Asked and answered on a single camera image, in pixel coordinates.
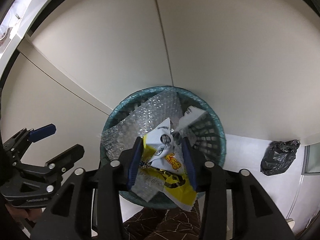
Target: snack wrapper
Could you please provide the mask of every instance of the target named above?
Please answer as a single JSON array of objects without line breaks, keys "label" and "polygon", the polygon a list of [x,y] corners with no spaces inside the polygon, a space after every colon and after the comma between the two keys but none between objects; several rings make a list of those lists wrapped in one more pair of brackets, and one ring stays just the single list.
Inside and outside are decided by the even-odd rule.
[{"label": "snack wrapper", "polygon": [[197,193],[190,185],[182,152],[170,131],[170,119],[167,118],[143,137],[144,150],[140,170],[162,182],[162,192],[178,207],[191,211]]},{"label": "snack wrapper", "polygon": [[[143,137],[167,117],[170,117],[171,126],[175,128],[183,116],[175,88],[168,88],[154,95],[134,109],[122,121],[121,116],[117,117],[118,124],[103,131],[101,143],[105,147],[106,156],[103,154],[100,158],[102,165],[108,164],[109,160],[118,159],[122,151],[133,146],[137,136]],[[131,191],[148,202],[159,192],[158,187],[157,178],[138,172]]]}]

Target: bubble wrap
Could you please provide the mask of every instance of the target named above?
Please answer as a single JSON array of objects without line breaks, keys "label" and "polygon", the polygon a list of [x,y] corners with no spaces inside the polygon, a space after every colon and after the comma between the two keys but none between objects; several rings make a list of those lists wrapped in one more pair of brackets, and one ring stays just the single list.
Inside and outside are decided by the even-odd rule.
[{"label": "bubble wrap", "polygon": [[[168,88],[151,97],[137,107],[119,124],[105,130],[101,142],[107,150],[107,156],[112,161],[118,159],[122,151],[130,149],[138,136],[142,137],[170,117],[172,128],[175,128],[183,116],[180,100],[174,88]],[[149,201],[159,191],[146,182],[139,172],[132,191],[145,201]]]}]

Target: black gripper frame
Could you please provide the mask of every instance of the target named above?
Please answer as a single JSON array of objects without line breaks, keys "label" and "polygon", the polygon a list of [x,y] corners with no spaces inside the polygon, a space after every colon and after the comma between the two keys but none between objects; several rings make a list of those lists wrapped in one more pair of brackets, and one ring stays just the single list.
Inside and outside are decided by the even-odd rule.
[{"label": "black gripper frame", "polygon": [[[94,188],[99,189],[98,239],[125,239],[118,192],[130,190],[142,143],[137,138],[132,149],[123,151],[118,166],[111,163],[95,171],[76,170],[52,198],[31,232],[31,240],[91,239]],[[197,192],[206,192],[199,239],[226,239],[226,190],[231,189],[234,240],[294,240],[284,217],[249,171],[225,171],[218,165],[208,168],[204,155],[193,149],[187,138],[182,141],[182,150],[191,185]]]}]

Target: blue gripper pad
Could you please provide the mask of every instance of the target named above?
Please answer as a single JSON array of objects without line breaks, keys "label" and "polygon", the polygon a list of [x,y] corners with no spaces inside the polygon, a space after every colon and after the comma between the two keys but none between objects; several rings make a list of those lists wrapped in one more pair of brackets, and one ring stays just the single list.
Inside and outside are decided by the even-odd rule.
[{"label": "blue gripper pad", "polygon": [[187,170],[188,178],[190,181],[190,185],[192,186],[193,190],[196,191],[197,189],[197,181],[196,181],[196,168],[195,164],[192,161],[191,157],[191,145],[189,143],[189,140],[187,137],[182,139],[182,153],[183,153],[183,159],[184,159],[184,165]]},{"label": "blue gripper pad", "polygon": [[138,174],[138,168],[140,165],[141,156],[143,152],[143,140],[141,137],[137,137],[132,150],[134,151],[134,155],[132,157],[130,167],[128,170],[128,182],[127,182],[128,190],[130,190],[134,185],[137,174]]},{"label": "blue gripper pad", "polygon": [[56,132],[56,126],[54,124],[48,124],[44,127],[41,127],[37,130],[33,130],[30,132],[29,135],[29,142],[37,142],[40,141],[50,135],[55,134]]}]

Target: white wall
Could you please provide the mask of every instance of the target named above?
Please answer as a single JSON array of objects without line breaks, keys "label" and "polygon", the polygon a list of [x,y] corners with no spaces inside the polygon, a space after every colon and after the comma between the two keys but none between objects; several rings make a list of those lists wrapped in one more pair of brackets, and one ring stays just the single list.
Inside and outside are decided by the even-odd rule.
[{"label": "white wall", "polygon": [[20,42],[17,50],[34,65],[36,65],[41,71],[43,71],[47,76],[51,77],[57,83],[80,97],[82,100],[86,101],[105,114],[109,115],[112,112],[111,108],[103,104],[97,98],[93,97],[83,88],[81,88],[77,83],[69,79],[58,68],[52,65],[50,61],[48,61],[40,52],[38,52],[35,47],[28,41],[28,36]]},{"label": "white wall", "polygon": [[112,109],[137,90],[172,85],[155,0],[66,0],[31,40]]},{"label": "white wall", "polygon": [[310,145],[306,172],[320,172],[320,143]]},{"label": "white wall", "polygon": [[320,19],[302,0],[158,0],[174,85],[228,134],[268,140],[320,131]]}]

